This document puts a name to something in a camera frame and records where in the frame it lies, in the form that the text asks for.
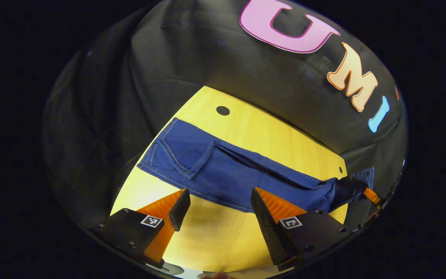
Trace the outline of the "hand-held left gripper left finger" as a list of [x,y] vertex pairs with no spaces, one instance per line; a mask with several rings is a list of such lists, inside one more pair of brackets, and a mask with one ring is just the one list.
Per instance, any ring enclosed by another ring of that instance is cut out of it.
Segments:
[[161,269],[189,207],[190,194],[181,189],[138,210],[123,208],[99,224],[99,237],[133,260]]

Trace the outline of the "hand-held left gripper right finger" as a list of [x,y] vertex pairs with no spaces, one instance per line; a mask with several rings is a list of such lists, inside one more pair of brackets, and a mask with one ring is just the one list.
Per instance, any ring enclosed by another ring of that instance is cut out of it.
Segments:
[[252,190],[251,205],[271,260],[280,271],[312,264],[352,235],[327,212],[308,212],[261,188]]

